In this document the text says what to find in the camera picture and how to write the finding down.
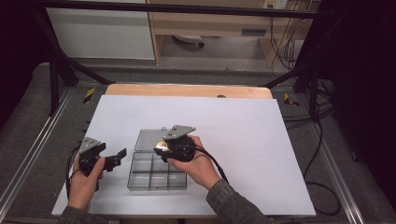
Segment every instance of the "white tabletop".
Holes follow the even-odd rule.
[[[127,148],[121,166],[105,173],[90,212],[104,217],[213,217],[206,189],[188,177],[185,190],[129,191],[141,129],[196,127],[230,184],[267,216],[314,216],[301,171],[276,103],[270,99],[104,95],[86,136],[106,143],[101,156]],[[52,214],[67,205],[65,188]]]

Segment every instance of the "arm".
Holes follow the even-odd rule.
[[[73,164],[69,203],[58,219],[58,224],[83,224],[83,223],[106,223],[100,217],[89,214],[90,202],[95,193],[96,182],[102,177],[105,158],[100,158],[92,169],[89,176],[85,176],[79,170],[78,158]]]
[[[191,136],[194,143],[202,146],[199,137]],[[257,208],[237,193],[225,180],[219,177],[212,160],[204,153],[196,151],[190,162],[168,159],[175,168],[186,172],[197,184],[209,190],[206,201],[218,215],[221,223],[270,223]]]

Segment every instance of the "wooden desk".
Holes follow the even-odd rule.
[[[149,4],[194,5],[211,7],[251,7],[263,8],[264,0],[147,0]],[[306,10],[309,1],[289,0],[285,9]],[[316,10],[319,2],[315,1],[309,7]],[[265,60],[269,67],[277,61],[276,52],[271,44],[270,19],[264,17],[201,15],[179,13],[149,13],[151,37],[157,64],[161,63],[161,53],[164,35],[207,35],[207,36],[242,36],[244,29],[265,31],[265,35],[244,35],[259,39]],[[275,18],[273,33],[276,43],[281,47],[293,34],[293,24],[299,19]],[[312,20],[300,23],[299,29],[293,34],[293,39],[304,40]]]
[[[106,143],[102,156],[124,147],[127,156],[100,181],[92,213],[110,218],[216,216],[205,201],[207,190],[189,177],[185,190],[127,188],[140,130],[175,124],[196,127],[193,134],[203,139],[231,185],[265,215],[315,215],[271,92],[257,87],[150,84],[110,85],[96,108],[86,136]],[[59,216],[66,205],[63,188],[52,214]]]

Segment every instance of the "gray sleeve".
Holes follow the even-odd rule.
[[[58,224],[106,224],[106,221],[100,217],[78,210],[77,208],[67,206],[58,219]]]
[[[242,197],[223,179],[207,193],[206,201],[221,223],[270,223],[256,205]]]

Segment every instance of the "hand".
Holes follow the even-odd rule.
[[[202,142],[198,136],[189,135],[195,145],[202,147]],[[219,180],[219,174],[213,166],[212,160],[206,154],[195,151],[192,161],[183,162],[174,159],[168,159],[168,162],[180,171],[187,173],[197,184],[210,190]]]
[[[78,171],[78,157],[73,164],[73,173],[71,178],[71,187],[69,193],[68,206],[77,208],[84,212],[90,210],[90,203],[95,193],[96,182],[103,177],[103,168],[105,166],[105,158],[101,157],[96,162],[89,176],[85,176],[82,171]]]

